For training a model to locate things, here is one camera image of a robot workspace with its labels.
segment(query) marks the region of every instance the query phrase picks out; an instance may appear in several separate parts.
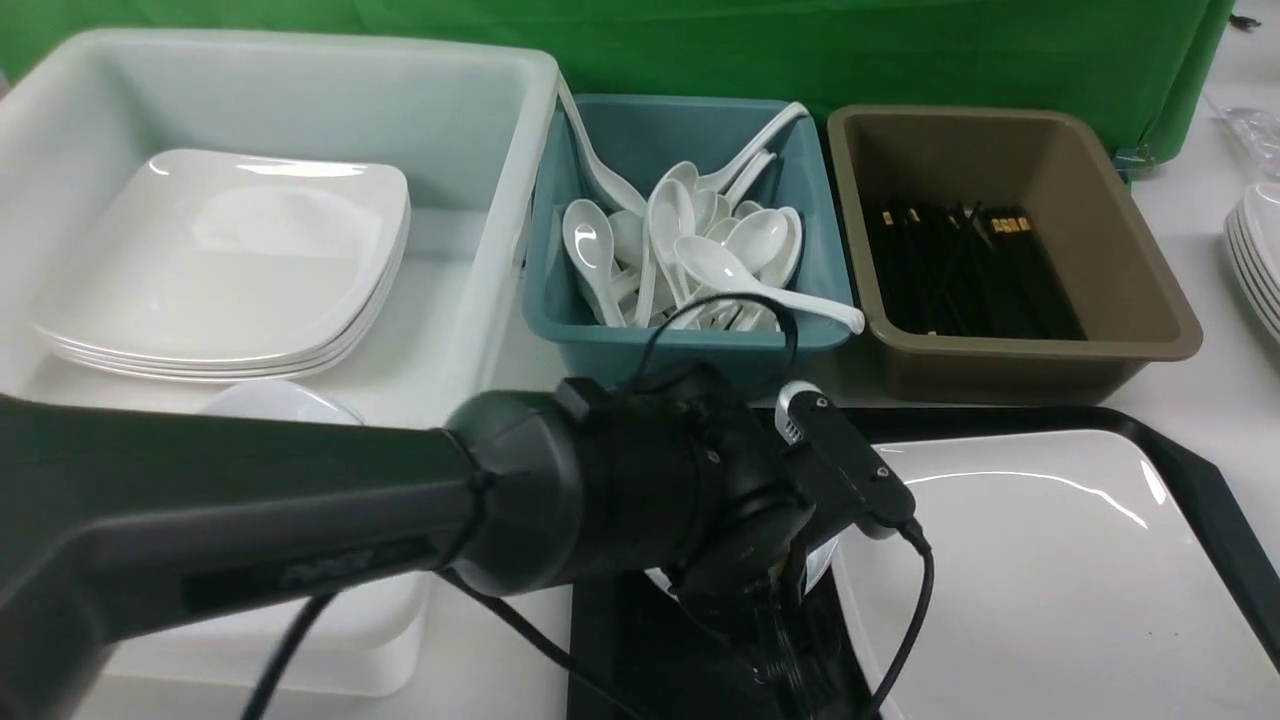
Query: robotic arm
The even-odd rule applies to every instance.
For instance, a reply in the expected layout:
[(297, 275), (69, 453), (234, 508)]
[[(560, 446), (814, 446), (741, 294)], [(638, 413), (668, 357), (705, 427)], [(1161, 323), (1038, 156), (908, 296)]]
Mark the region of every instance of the robotic arm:
[(506, 596), (659, 566), (695, 609), (911, 520), (817, 388), (783, 406), (790, 446), (705, 366), (488, 392), (434, 430), (0, 400), (0, 717), (69, 716), (119, 641), (408, 570)]

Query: plate stack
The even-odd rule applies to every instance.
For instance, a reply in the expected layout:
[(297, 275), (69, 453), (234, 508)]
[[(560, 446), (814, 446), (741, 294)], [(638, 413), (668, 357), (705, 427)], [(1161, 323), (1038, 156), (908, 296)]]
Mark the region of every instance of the plate stack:
[(1280, 183), (1258, 183), (1226, 217), (1235, 279), (1271, 336), (1280, 342)]
[(388, 165), (166, 151), (50, 277), (32, 324), (60, 357), (125, 375), (319, 373), (372, 327), (408, 220)]

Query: black cable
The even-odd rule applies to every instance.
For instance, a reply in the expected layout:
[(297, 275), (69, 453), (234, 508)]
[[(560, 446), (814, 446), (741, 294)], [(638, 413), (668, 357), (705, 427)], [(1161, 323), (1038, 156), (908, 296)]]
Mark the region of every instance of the black cable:
[(791, 368), (795, 365), (796, 350), (797, 346), (800, 345), (800, 329), (796, 327), (795, 311), (787, 307), (786, 305), (782, 305), (777, 300), (773, 300), (772, 297), (765, 297), (763, 295), (756, 295), (754, 292), (721, 292), (717, 295), (712, 295), (709, 297), (700, 297), (698, 300), (694, 300), (689, 305), (685, 305), (684, 307), (672, 313), (669, 318), (663, 320), (663, 323), (653, 331), (653, 334), (649, 336), (649, 340), (644, 345), (644, 351), (640, 354), (640, 363), (636, 365), (636, 369), (631, 374), (631, 378), (622, 384), (620, 395), (627, 396), (640, 391), (640, 383), (644, 380), (645, 368), (649, 365), (649, 360), (653, 357), (654, 350), (658, 348), (658, 338), (662, 337), (662, 333), (667, 332), (671, 328), (671, 324), (675, 323), (677, 318), (680, 318), (686, 313), (691, 313), (692, 310), (696, 310), (704, 305), (710, 305), (712, 302), (721, 302), (723, 300), (736, 300), (739, 302), (755, 302), (758, 305), (763, 305), (765, 310), (773, 313), (773, 316), (777, 318), (778, 320), (778, 325), (782, 328), (783, 345), (785, 345), (783, 351), (786, 352), (786, 357), (782, 361), (782, 369), (778, 372), (778, 377), (786, 379), (787, 373), (790, 373)]
[(559, 646), (553, 643), (550, 638), (544, 635), (538, 628), (532, 625), (524, 615), (516, 611), (515, 607), (508, 605), (504, 600), (498, 597), (489, 597), (480, 593), (471, 585), (466, 584), (462, 578), (453, 570), (436, 570), (435, 573), (444, 582), (458, 588), (463, 594), (471, 600), (479, 602), (480, 605), (489, 609), (490, 612), (498, 616), (499, 620), (511, 626), (512, 630), (520, 634), (520, 637), (529, 641), (529, 644), (538, 648), (539, 652), (547, 656), (548, 660), (559, 665), (570, 674), (571, 678), (582, 683), (588, 688), (595, 691), (600, 697), (612, 702), (618, 707), (627, 717), (631, 720), (649, 720), (649, 715), (641, 712), (634, 702), (622, 696), (622, 693), (611, 687), (609, 682), (604, 678), (598, 676), (593, 670), (584, 667), (573, 656), (561, 650)]
[(781, 592), (781, 584), (773, 578), (751, 591), (756, 596), (751, 605), (760, 650), (756, 667), (773, 687), (782, 716), (809, 720), (813, 711), (795, 643), (791, 642), (791, 633), (782, 616), (785, 601)]
[(924, 615), (929, 611), (929, 598), (933, 597), (933, 548), (924, 539), (924, 529), (920, 528), (919, 523), (911, 520), (900, 530), (900, 534), (906, 542), (911, 543), (911, 547), (924, 560), (924, 579), (920, 582), (920, 598), (915, 602), (915, 612), (911, 615), (911, 621), (906, 625), (902, 644), (899, 646), (897, 653), (893, 655), (892, 662), (888, 664), (888, 670), (884, 673), (884, 678), (881, 679), (879, 687), (876, 688), (876, 693), (872, 694), (872, 700), (863, 708), (861, 715), (859, 715), (860, 720), (873, 720), (878, 716), (881, 706), (884, 705), (890, 691), (893, 689), (893, 683), (902, 674), (906, 657), (911, 655), (911, 648), (915, 647), (915, 638), (920, 635), (920, 628), (924, 626)]
[(262, 715), (266, 714), (266, 706), (271, 702), (271, 696), (275, 694), (275, 687), (280, 684), (284, 669), (289, 666), (289, 660), (293, 659), (293, 653), (302, 644), (302, 638), (307, 637), (307, 630), (311, 629), (311, 625), (320, 618), (320, 612), (335, 597), (338, 597), (338, 593), (330, 592), (308, 598), (302, 610), (293, 618), (289, 629), (284, 632), (280, 643), (275, 646), (271, 660), (266, 662), (266, 667), (259, 675), (253, 694), (248, 696), (248, 703), (244, 705), (244, 711), (241, 712), (241, 720), (261, 720)]

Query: white plastic bin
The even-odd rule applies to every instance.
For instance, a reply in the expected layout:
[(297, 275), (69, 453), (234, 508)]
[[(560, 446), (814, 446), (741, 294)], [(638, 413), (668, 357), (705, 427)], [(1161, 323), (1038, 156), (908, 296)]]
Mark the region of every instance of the white plastic bin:
[[(492, 377), (558, 77), (541, 53), (421, 40), (72, 38), (0, 102), (0, 392), (192, 413), (221, 389), (70, 365), (28, 324), (50, 269), (134, 170), (163, 150), (198, 147), (404, 172), (412, 228), (387, 307), (343, 364), (303, 383), (371, 425), (439, 424)], [(393, 692), (412, 674), (425, 598), (421, 577), (339, 596), (283, 687)], [(289, 618), (274, 609), (141, 638), (109, 671), (247, 684)]]

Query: teal plastic bin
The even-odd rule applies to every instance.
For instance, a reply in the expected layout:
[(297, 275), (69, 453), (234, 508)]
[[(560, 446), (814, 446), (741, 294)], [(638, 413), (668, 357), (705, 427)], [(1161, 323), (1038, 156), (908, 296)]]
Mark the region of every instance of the teal plastic bin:
[[(586, 95), (577, 104), (600, 159), (646, 196), (680, 160), (691, 160), (705, 173), (719, 169), (786, 106), (769, 100), (626, 95)], [(813, 119), (794, 123), (769, 150), (778, 158), (748, 199), (767, 208), (790, 205), (800, 213), (804, 249), (791, 290), (852, 302), (844, 241)], [(524, 314), (536, 336), (559, 347), (571, 374), (613, 386), (635, 372), (654, 331), (599, 325), (579, 293), (561, 241), (561, 218), (579, 197), (599, 201), (582, 177), (568, 122), (557, 113), (534, 188)], [(608, 211), (607, 205), (600, 205)], [(850, 334), (849, 328), (824, 318), (799, 314), (796, 319), (797, 369), (806, 356), (831, 350)], [(667, 331), (648, 370), (695, 359), (716, 365), (741, 387), (756, 387), (782, 368), (783, 338), (772, 332)]]

